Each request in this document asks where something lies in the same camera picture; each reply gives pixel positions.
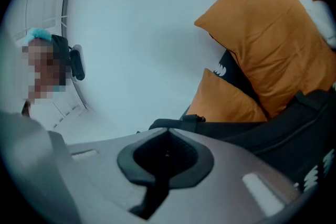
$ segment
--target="gray plastic surface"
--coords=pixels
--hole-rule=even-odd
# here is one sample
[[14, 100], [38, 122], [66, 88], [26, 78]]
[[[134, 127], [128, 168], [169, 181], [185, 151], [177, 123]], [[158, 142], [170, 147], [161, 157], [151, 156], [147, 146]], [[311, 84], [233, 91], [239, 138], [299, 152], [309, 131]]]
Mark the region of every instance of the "gray plastic surface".
[[[160, 130], [114, 140], [66, 146], [61, 135], [37, 122], [0, 113], [0, 149], [5, 166], [24, 197], [55, 223], [146, 223], [127, 212], [141, 203], [145, 188], [130, 183], [117, 166], [128, 144]], [[212, 152], [215, 164], [196, 187], [170, 190], [150, 223], [285, 223], [308, 199], [282, 174], [246, 150], [186, 131], [176, 130]], [[95, 150], [74, 161], [70, 153]], [[267, 218], [242, 181], [256, 174], [285, 205]]]
[[207, 146], [215, 158], [211, 173], [196, 187], [171, 190], [150, 218], [156, 223], [257, 223], [266, 218], [242, 177], [258, 174], [285, 204], [299, 193], [292, 182], [246, 150], [195, 133], [176, 130]]
[[73, 161], [60, 135], [0, 112], [0, 152], [17, 188], [53, 223], [146, 223], [117, 206]]

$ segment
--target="white fabric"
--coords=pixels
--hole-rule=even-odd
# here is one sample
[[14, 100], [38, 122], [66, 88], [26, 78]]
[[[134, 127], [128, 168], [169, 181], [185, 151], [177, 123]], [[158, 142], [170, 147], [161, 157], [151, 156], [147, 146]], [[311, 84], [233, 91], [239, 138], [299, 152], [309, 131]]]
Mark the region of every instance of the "white fabric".
[[314, 21], [321, 36], [331, 48], [336, 48], [336, 23], [324, 1], [299, 0]]

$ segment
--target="black strap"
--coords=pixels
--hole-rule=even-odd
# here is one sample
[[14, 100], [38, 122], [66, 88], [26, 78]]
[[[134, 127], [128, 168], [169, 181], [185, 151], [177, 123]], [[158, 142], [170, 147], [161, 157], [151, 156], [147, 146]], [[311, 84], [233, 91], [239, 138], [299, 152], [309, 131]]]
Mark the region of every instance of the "black strap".
[[[185, 130], [182, 128], [182, 120], [169, 120], [169, 119], [158, 119], [153, 122], [149, 130], [155, 128], [173, 128]], [[236, 122], [196, 122], [196, 129], [194, 133], [202, 134], [214, 139], [225, 140], [228, 137], [247, 132], [261, 124], [263, 122], [246, 122], [246, 123], [236, 123]]]
[[185, 115], [182, 117], [180, 129], [195, 133], [198, 122], [205, 122], [204, 117], [195, 115]]
[[321, 109], [321, 103], [316, 102], [315, 100], [304, 95], [301, 91], [298, 91], [295, 95], [295, 100], [300, 104], [303, 104], [311, 109], [319, 111]]
[[168, 188], [164, 188], [161, 184], [154, 187], [147, 187], [147, 191], [141, 204], [132, 207], [129, 211], [143, 219], [149, 219], [157, 208], [162, 204], [169, 193]]

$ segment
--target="black bag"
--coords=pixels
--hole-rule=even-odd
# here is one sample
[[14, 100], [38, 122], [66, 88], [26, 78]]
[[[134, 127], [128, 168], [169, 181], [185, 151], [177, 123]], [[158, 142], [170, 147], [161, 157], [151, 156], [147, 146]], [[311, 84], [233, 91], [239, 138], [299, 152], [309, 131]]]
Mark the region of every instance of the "black bag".
[[150, 127], [191, 131], [241, 146], [291, 179], [302, 191], [320, 183], [334, 157], [336, 96], [298, 92], [287, 108], [262, 123], [205, 122], [197, 115], [156, 120]]

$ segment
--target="white wall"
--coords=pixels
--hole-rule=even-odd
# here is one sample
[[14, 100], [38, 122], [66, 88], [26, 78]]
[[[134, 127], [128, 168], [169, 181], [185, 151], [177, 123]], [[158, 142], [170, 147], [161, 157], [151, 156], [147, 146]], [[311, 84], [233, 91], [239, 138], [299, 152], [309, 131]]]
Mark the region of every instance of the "white wall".
[[[18, 48], [14, 49], [12, 52], [10, 50], [5, 51], [5, 63], [8, 66], [4, 66], [4, 79], [11, 81], [11, 84], [1, 83], [7, 89], [3, 89], [3, 91], [8, 91], [9, 95], [12, 98], [18, 98], [16, 102], [21, 103], [21, 108], [19, 108], [19, 112], [21, 112], [24, 104], [23, 99], [28, 98], [28, 85], [34, 84], [35, 76], [32, 73], [28, 72], [27, 63], [23, 64], [22, 56], [21, 56], [21, 46], [24, 45], [24, 40], [26, 37], [26, 32], [31, 27], [39, 27], [48, 30], [51, 34], [61, 35], [61, 15], [62, 15], [62, 5], [63, 0], [12, 0], [4, 17], [2, 27], [6, 27], [6, 31], [10, 38], [6, 39], [7, 46], [9, 43], [13, 46], [17, 46]], [[16, 72], [14, 75], [11, 73], [12, 67], [9, 65], [16, 65], [16, 68], [19, 69], [19, 72]], [[29, 75], [32, 76], [32, 81], [28, 80]], [[17, 83], [19, 86], [14, 84], [14, 78], [16, 80], [18, 76], [22, 81]], [[19, 95], [12, 94], [12, 88], [21, 88], [22, 93]], [[85, 107], [79, 100], [79, 97], [75, 91], [75, 87], [69, 83], [69, 86], [66, 87], [66, 92], [62, 93], [53, 93], [54, 98], [52, 100], [43, 100], [41, 103], [43, 105], [37, 105], [40, 103], [40, 100], [36, 100], [35, 105], [31, 106], [30, 117], [39, 121], [44, 128], [47, 130], [52, 130], [56, 125], [61, 125], [61, 122], [65, 117], [72, 113], [73, 110], [80, 106], [82, 109]], [[9, 106], [12, 100], [9, 98], [4, 98], [3, 104]], [[15, 107], [7, 107], [6, 111], [17, 111], [18, 108]]]
[[67, 144], [106, 140], [122, 136], [111, 133], [112, 125], [107, 119], [86, 110], [80, 116], [74, 118], [67, 127], [59, 131]]
[[21, 113], [22, 55], [9, 31], [0, 25], [0, 111]]
[[111, 137], [178, 119], [188, 107], [204, 68], [224, 52], [193, 25], [215, 1], [69, 0], [67, 37], [82, 45], [86, 64], [80, 90], [109, 119]]

